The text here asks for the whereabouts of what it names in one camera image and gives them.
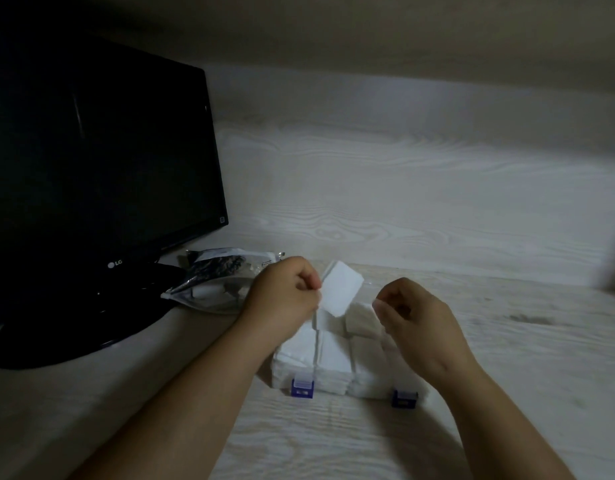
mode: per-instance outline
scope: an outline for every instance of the monitor stand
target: monitor stand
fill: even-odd
[[[184,276],[176,266],[129,265],[16,307],[0,330],[0,368],[65,362],[134,335],[175,306],[160,294]]]

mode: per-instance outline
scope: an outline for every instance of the white wall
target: white wall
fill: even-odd
[[[230,225],[198,246],[598,285],[615,96],[205,66]]]

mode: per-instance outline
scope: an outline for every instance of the desk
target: desk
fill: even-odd
[[[374,285],[410,276],[454,310],[485,370],[580,480],[615,479],[615,297],[600,291],[354,266]],[[232,322],[183,308],[115,346],[0,370],[0,480],[61,480]],[[248,398],[213,479],[461,479],[454,421],[429,391],[415,411],[269,388]]]

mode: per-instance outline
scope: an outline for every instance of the plastic bag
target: plastic bag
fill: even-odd
[[[187,251],[184,280],[161,295],[183,305],[216,314],[238,313],[255,277],[285,253],[219,248]]]

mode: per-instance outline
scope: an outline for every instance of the right hand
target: right hand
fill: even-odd
[[[407,364],[433,387],[480,370],[452,310],[420,284],[399,278],[372,306]]]

